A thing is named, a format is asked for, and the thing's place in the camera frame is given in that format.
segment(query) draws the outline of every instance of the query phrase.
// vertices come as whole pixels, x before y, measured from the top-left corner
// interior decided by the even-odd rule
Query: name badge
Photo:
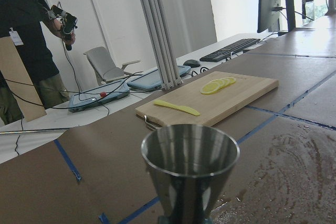
[[[9,31],[9,35],[14,43],[15,46],[21,46],[23,45],[23,42],[19,36],[19,33],[17,31],[13,31],[11,28],[11,31]]]

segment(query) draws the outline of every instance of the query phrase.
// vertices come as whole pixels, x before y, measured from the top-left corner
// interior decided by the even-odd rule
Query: gray chair
[[[139,60],[127,62],[121,68],[118,68],[105,47],[92,48],[85,52],[84,55],[87,56],[88,61],[93,67],[99,85],[132,75],[129,72],[125,72],[125,68],[129,64],[140,62]]]

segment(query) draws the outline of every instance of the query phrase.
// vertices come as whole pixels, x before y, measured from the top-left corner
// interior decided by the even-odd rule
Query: metal cup
[[[224,183],[239,158],[232,137],[215,128],[194,124],[162,127],[141,145],[164,210],[160,223],[211,223]]]

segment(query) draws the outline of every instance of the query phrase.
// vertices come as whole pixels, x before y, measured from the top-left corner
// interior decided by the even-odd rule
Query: clear bottle
[[[307,16],[307,17],[302,16],[303,24],[307,24],[309,22],[312,22],[315,19],[314,0],[302,0],[302,14]]]

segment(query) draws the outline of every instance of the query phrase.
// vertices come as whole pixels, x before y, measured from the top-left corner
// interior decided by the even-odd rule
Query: yellow knife
[[[164,107],[168,107],[168,108],[173,108],[173,109],[177,109],[177,110],[181,110],[183,112],[186,112],[186,113],[189,113],[191,115],[200,115],[200,113],[191,108],[191,107],[188,107],[188,106],[183,106],[183,105],[175,105],[175,104],[172,104],[172,103],[169,103],[169,102],[165,102],[165,101],[162,101],[162,100],[154,100],[154,104],[155,105],[160,105],[160,106],[164,106]]]

